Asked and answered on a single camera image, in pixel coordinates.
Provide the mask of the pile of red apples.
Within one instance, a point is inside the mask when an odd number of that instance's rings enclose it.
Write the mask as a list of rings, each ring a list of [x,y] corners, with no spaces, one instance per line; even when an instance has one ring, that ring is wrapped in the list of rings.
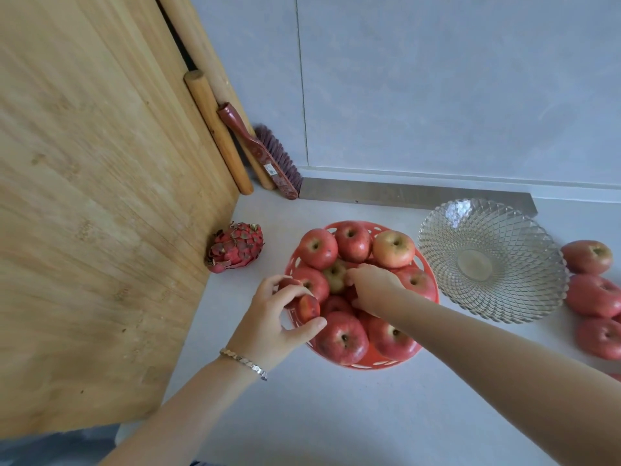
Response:
[[[311,340],[321,357],[336,365],[352,365],[372,344],[385,358],[404,362],[412,358],[419,343],[382,319],[354,309],[350,301],[355,289],[345,284],[346,271],[365,263],[390,271],[405,289],[431,300],[431,278],[408,265],[415,254],[410,236],[388,230],[372,238],[357,220],[346,220],[334,233],[324,228],[309,230],[296,250],[302,265],[290,276],[320,301],[320,316],[327,320],[327,326]]]

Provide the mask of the person's right forearm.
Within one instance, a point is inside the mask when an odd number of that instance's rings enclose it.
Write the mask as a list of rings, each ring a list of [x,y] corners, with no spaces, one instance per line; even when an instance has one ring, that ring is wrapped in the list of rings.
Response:
[[[611,376],[406,289],[373,289],[369,304],[557,463],[621,466],[621,383]]]

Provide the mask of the pink dragon fruit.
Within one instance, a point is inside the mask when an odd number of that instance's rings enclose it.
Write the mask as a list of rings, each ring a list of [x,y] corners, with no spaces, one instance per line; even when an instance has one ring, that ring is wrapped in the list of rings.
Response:
[[[243,222],[231,222],[214,237],[204,259],[207,269],[214,274],[249,265],[260,256],[265,243],[260,225]]]

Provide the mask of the grey-blue garment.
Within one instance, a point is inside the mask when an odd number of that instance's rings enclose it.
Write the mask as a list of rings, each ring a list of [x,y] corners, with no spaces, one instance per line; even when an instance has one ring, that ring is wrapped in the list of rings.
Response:
[[[0,466],[97,466],[115,449],[120,424],[0,439]]]

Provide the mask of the person's left forearm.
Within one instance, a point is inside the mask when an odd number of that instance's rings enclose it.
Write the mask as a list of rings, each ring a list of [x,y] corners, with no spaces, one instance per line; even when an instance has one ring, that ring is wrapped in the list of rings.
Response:
[[[99,466],[189,466],[225,410],[266,378],[256,366],[221,352]]]

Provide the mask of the large wooden cutting board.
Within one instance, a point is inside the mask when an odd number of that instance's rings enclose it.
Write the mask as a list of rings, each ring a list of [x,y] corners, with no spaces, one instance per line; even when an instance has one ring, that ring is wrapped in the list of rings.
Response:
[[[161,404],[237,187],[156,0],[0,0],[0,439]]]

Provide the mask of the red-handled bristle brush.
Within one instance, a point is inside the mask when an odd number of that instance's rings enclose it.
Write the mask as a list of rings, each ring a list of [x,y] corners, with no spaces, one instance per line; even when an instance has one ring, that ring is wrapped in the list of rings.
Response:
[[[260,124],[255,128],[256,136],[253,136],[230,103],[222,105],[218,109],[218,115],[235,133],[240,144],[248,148],[284,197],[291,201],[296,200],[299,197],[303,177],[273,132]]]

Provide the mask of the red plastic basket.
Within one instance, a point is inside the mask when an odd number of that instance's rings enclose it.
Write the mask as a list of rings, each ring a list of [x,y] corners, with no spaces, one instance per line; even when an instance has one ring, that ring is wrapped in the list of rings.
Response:
[[[381,232],[393,230],[392,228],[389,228],[387,226],[383,226],[381,224],[377,224],[377,223],[370,222],[370,221],[359,220],[357,222],[361,223],[361,225],[365,227],[365,229],[372,236],[372,238],[375,238],[376,235],[380,234]],[[337,229],[342,227],[344,223],[345,223],[344,220],[332,222],[324,226],[324,229],[328,230],[331,233],[334,233]],[[291,273],[293,273],[293,271],[298,266],[302,265],[302,262],[301,262],[301,259],[299,258],[298,253],[299,252],[297,250],[293,251],[288,261],[288,264],[285,267],[284,274],[291,275]],[[433,297],[431,298],[431,300],[434,303],[439,304],[440,292],[439,292],[439,287],[437,284],[437,279],[428,261],[425,259],[421,251],[416,246],[415,246],[414,257],[408,265],[417,267],[418,269],[422,270],[425,274],[427,274],[431,278],[433,282],[433,289],[434,289]],[[297,328],[301,326],[301,323],[299,322],[297,315],[293,313],[291,310],[286,310],[286,311],[288,312],[286,319],[289,322],[291,322],[292,327]],[[307,345],[311,351],[315,352],[316,354],[320,356],[323,356],[319,353],[313,341],[308,342]],[[414,347],[414,353],[412,357],[415,356],[421,350],[422,350],[422,346],[420,344],[416,344]],[[349,368],[353,370],[371,371],[371,370],[382,370],[384,368],[395,367],[401,364],[402,362],[404,361],[391,360],[391,359],[385,358],[376,350],[376,348],[372,344],[370,344],[368,351],[366,352],[364,357],[361,360],[359,360],[358,363],[354,363],[352,365],[341,365],[341,366],[343,368]]]

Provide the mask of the short wooden rolling pin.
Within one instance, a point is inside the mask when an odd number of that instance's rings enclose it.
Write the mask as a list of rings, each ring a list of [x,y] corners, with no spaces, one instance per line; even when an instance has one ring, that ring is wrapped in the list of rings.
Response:
[[[184,75],[184,82],[240,194],[251,195],[254,191],[253,184],[234,145],[229,129],[218,115],[219,104],[205,74],[200,70],[188,71]]]

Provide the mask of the long wooden rolling pin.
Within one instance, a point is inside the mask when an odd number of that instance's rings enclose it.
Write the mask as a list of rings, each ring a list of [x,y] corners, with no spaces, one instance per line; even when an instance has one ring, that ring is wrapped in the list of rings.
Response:
[[[192,2],[190,0],[159,1],[177,34],[180,36],[182,44],[190,54],[191,59],[198,69],[204,73],[209,82],[218,104],[216,112],[229,105],[230,110],[237,113],[237,116],[231,120],[228,116],[219,115],[221,123],[227,125],[239,141],[242,151],[261,186],[270,191],[277,190],[272,177],[270,177],[265,167],[255,158],[252,150],[246,145],[245,139],[254,137],[255,131]]]

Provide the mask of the small whole red apple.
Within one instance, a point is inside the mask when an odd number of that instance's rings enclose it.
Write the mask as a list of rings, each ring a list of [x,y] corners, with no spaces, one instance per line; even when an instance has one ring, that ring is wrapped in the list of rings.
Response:
[[[299,324],[306,324],[321,315],[320,301],[311,294],[294,298],[289,304],[293,319]]]

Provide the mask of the person's left hand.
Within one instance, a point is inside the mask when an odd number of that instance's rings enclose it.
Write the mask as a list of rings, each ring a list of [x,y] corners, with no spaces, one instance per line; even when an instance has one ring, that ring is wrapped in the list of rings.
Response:
[[[242,320],[222,349],[244,361],[246,366],[256,366],[264,374],[279,365],[293,350],[301,345],[286,345],[281,313],[296,297],[311,292],[301,284],[289,283],[269,298],[256,298],[256,293]]]

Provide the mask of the person's right hand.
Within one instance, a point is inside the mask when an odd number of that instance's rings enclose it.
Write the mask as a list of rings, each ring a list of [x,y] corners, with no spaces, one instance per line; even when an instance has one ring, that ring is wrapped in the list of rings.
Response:
[[[395,274],[369,264],[348,269],[345,284],[355,289],[355,298],[372,297],[375,300],[375,312],[369,314],[376,317],[390,315],[393,305],[406,293]]]

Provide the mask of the clear patterned glass bowl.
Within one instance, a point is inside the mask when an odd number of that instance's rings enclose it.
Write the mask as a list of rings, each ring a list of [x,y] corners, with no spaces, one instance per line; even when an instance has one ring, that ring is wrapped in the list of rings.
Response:
[[[503,203],[471,198],[436,207],[418,249],[439,290],[494,322],[538,321],[564,304],[570,273],[560,246],[534,219]]]

